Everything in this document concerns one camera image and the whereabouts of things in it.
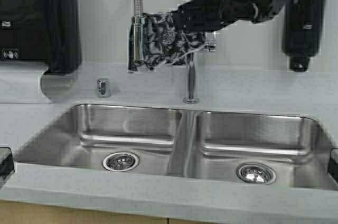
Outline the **robot base right corner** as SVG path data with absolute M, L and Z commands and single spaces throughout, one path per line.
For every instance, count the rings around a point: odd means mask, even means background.
M 330 158 L 328 161 L 328 174 L 338 182 L 338 163 L 337 163 L 337 148 L 332 149 L 330 152 Z

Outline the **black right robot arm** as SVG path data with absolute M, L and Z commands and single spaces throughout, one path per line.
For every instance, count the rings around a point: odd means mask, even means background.
M 191 0 L 173 11 L 177 30 L 213 32 L 237 21 L 270 21 L 289 0 Z

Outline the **robot base left corner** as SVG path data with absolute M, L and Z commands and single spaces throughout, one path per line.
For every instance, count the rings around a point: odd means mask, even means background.
M 1 182 L 0 188 L 2 188 L 8 179 L 15 173 L 15 165 L 13 160 L 13 153 L 9 147 L 1 147 Z

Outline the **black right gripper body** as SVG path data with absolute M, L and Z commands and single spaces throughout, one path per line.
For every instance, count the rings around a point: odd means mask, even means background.
M 171 14 L 178 30 L 213 32 L 237 21 L 253 21 L 258 10 L 252 0 L 191 0 Z

